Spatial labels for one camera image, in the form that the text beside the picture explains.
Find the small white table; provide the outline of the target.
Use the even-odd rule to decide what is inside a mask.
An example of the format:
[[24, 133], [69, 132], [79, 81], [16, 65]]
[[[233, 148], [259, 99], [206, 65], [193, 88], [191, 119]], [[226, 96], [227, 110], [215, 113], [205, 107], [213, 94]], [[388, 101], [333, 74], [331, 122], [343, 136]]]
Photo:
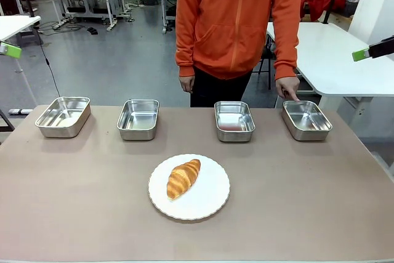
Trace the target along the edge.
[[5, 41], [24, 29], [33, 26], [41, 20], [40, 16], [29, 17], [27, 15], [0, 16], [0, 41]]

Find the orange hoodie torso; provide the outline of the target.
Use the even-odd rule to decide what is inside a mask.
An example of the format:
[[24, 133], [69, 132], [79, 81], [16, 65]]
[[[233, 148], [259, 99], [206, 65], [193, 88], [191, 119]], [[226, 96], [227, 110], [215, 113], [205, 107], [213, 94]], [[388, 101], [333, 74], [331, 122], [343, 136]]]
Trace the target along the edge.
[[177, 12], [195, 16], [193, 68], [218, 79], [250, 72], [262, 55], [273, 12], [300, 19], [300, 1], [177, 0]]

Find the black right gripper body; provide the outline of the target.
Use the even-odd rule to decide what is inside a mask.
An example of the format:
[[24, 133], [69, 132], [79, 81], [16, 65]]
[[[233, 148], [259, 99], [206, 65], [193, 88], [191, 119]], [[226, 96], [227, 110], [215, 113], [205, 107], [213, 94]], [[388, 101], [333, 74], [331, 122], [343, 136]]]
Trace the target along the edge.
[[394, 54], [394, 36], [385, 38], [378, 43], [370, 45], [368, 53], [372, 59]]

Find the rectangular steel container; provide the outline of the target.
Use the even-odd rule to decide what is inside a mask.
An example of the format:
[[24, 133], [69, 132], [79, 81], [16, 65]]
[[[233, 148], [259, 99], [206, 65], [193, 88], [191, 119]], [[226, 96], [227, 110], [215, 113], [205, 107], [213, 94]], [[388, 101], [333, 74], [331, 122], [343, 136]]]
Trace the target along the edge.
[[88, 97], [56, 98], [35, 121], [47, 138], [74, 138], [91, 114]]
[[325, 141], [332, 124], [314, 102], [285, 101], [281, 112], [291, 136], [300, 142]]
[[221, 142], [249, 142], [255, 130], [247, 103], [219, 101], [214, 105], [217, 137]]
[[157, 100], [127, 100], [116, 125], [122, 140], [148, 141], [154, 139], [158, 114], [159, 102]]

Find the person's right hand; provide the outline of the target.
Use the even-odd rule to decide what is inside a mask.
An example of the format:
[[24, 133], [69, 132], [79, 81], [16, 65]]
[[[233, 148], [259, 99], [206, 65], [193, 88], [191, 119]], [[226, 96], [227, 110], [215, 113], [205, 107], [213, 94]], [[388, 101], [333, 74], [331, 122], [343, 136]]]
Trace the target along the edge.
[[184, 92], [187, 92], [189, 94], [193, 93], [195, 76], [179, 76], [179, 82]]

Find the person's right forearm orange sleeve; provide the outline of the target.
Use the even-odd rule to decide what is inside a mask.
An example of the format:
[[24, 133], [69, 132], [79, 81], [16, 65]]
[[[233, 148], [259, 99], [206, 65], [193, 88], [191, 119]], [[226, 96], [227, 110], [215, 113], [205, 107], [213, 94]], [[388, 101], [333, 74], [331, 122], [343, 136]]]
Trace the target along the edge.
[[195, 74], [193, 69], [193, 49], [195, 45], [195, 16], [181, 11], [176, 15], [176, 52], [175, 62], [179, 76], [186, 78]]

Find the golden brown croissant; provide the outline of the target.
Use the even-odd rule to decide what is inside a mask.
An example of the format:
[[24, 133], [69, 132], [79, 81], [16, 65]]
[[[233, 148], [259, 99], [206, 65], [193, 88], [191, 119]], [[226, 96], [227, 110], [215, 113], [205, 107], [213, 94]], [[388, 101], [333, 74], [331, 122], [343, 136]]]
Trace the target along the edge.
[[201, 162], [198, 159], [176, 166], [168, 178], [167, 197], [175, 200], [191, 189], [199, 176], [200, 169]]

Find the black folding chair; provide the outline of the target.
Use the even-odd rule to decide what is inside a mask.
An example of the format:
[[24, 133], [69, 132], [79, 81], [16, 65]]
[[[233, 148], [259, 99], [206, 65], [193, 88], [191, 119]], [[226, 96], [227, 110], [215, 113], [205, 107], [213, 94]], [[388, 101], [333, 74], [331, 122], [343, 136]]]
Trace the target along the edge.
[[[274, 53], [271, 51], [272, 42], [273, 42], [272, 38], [268, 35], [260, 58], [259, 69], [256, 71], [258, 75], [262, 73], [267, 74], [268, 90], [271, 90], [271, 60], [274, 57]], [[263, 69], [263, 65], [265, 62], [267, 63], [266, 70]]]

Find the black trousers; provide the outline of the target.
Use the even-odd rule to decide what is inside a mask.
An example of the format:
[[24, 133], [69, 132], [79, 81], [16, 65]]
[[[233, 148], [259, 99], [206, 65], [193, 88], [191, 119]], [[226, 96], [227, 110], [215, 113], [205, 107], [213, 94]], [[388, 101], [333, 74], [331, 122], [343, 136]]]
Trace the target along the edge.
[[198, 68], [190, 94], [190, 107], [212, 108], [219, 101], [241, 101], [252, 72], [233, 79], [218, 79]]

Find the person's left forearm orange sleeve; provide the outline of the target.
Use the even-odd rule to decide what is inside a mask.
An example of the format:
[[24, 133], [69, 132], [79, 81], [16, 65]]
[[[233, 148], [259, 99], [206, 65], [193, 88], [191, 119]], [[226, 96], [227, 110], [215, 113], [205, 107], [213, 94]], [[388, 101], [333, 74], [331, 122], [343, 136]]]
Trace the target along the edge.
[[297, 67], [297, 49], [299, 39], [299, 16], [273, 12], [273, 28], [276, 44], [276, 80], [293, 78]]

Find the large white table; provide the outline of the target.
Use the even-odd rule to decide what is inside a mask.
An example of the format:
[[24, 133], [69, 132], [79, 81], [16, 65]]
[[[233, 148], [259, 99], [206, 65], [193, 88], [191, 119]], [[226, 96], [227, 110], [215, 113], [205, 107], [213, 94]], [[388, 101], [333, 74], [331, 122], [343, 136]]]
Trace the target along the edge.
[[334, 24], [301, 22], [297, 70], [322, 96], [394, 97], [394, 61], [388, 57], [355, 62], [352, 52], [367, 44]]

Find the white scalloped plate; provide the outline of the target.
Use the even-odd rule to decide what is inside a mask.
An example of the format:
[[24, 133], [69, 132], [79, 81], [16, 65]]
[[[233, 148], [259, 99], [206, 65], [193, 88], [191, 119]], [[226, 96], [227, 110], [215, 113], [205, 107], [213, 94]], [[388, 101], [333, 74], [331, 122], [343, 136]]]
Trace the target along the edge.
[[[193, 159], [201, 163], [196, 182], [180, 197], [170, 199], [167, 196], [167, 181], [171, 171]], [[175, 155], [164, 160], [151, 173], [148, 195], [163, 214], [178, 220], [195, 221], [215, 214], [226, 203], [230, 195], [230, 180], [218, 162], [204, 155]]]

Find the white partition panel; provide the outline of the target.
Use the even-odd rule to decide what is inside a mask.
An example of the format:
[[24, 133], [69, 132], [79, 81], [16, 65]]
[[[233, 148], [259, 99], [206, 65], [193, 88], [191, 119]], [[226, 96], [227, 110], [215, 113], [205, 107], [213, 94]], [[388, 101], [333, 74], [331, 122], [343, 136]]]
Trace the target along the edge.
[[394, 35], [394, 0], [360, 0], [348, 30], [367, 44]]

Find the person's left hand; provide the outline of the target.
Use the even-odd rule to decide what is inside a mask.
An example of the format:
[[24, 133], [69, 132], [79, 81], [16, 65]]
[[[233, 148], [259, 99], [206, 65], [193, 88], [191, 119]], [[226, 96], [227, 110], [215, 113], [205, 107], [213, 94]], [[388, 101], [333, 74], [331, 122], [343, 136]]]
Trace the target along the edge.
[[298, 77], [285, 77], [276, 80], [278, 95], [284, 100], [299, 101], [297, 90], [299, 88]]

